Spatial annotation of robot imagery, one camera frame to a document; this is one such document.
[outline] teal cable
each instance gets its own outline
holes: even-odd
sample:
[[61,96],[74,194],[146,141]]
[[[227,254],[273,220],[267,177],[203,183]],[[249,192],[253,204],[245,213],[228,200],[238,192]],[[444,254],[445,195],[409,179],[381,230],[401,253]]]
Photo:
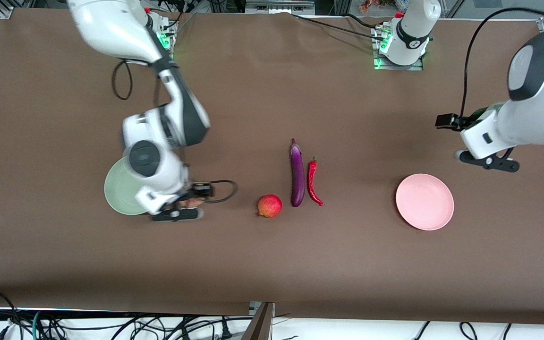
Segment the teal cable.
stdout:
[[39,314],[41,314],[41,311],[37,312],[33,318],[33,340],[37,340],[37,320],[39,319]]

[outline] white floor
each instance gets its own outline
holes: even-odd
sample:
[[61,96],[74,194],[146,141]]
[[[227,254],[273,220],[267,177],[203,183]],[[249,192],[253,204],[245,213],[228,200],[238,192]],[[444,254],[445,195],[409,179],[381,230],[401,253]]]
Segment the white floor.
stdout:
[[[203,320],[217,320],[219,318],[201,318]],[[181,318],[162,318],[166,328],[177,325]],[[103,327],[107,325],[120,325],[129,321],[129,318],[115,319],[67,319],[60,324],[66,327]],[[229,331],[240,339],[240,333],[244,332],[249,321],[230,321]],[[291,319],[276,318],[272,327],[272,340],[287,340],[298,336],[296,340],[412,340],[417,336],[423,321],[379,321],[379,320],[338,320],[338,319]],[[472,323],[479,340],[502,340],[505,329],[504,323]],[[0,321],[0,331],[6,327],[7,322]],[[157,321],[151,323],[154,327],[160,327]],[[67,331],[68,340],[110,340],[118,328],[101,331]],[[127,327],[116,340],[129,340],[134,327]],[[191,340],[209,340],[212,338],[211,326],[203,327],[198,331],[190,332]],[[221,335],[221,324],[215,325],[216,338]],[[163,333],[158,331],[158,338],[162,339]],[[24,338],[32,340],[28,332]],[[8,330],[5,340],[19,339],[17,326]],[[179,332],[174,334],[171,340],[181,338]],[[544,325],[514,324],[507,335],[507,340],[539,340],[544,339]],[[155,334],[141,331],[136,340],[157,340]],[[432,322],[425,330],[421,340],[467,340],[459,330],[459,323]]]

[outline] red object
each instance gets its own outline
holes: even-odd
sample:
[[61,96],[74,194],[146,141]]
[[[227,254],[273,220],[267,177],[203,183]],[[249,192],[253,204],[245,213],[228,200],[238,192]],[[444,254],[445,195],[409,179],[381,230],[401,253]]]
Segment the red object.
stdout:
[[278,215],[282,210],[282,201],[276,195],[266,195],[257,202],[257,215],[272,218]]
[[308,163],[308,193],[314,202],[318,203],[319,206],[322,206],[322,201],[316,196],[314,191],[314,175],[317,168],[318,161],[316,161],[316,157],[314,157],[314,159]]

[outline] red chili pepper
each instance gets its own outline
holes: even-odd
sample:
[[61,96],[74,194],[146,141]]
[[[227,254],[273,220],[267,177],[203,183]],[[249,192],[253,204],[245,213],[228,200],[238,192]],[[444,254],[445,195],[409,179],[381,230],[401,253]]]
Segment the red chili pepper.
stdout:
[[318,168],[318,161],[316,161],[316,157],[314,157],[314,159],[308,163],[308,193],[314,202],[318,203],[319,206],[322,206],[322,201],[314,192],[314,174],[316,173],[316,168]]

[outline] pomegranate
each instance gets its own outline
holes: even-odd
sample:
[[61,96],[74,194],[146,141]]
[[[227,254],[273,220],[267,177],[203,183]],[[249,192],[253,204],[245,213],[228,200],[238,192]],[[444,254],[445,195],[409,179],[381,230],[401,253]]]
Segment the pomegranate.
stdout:
[[276,195],[266,195],[257,202],[257,215],[272,218],[278,215],[282,210],[282,201]]

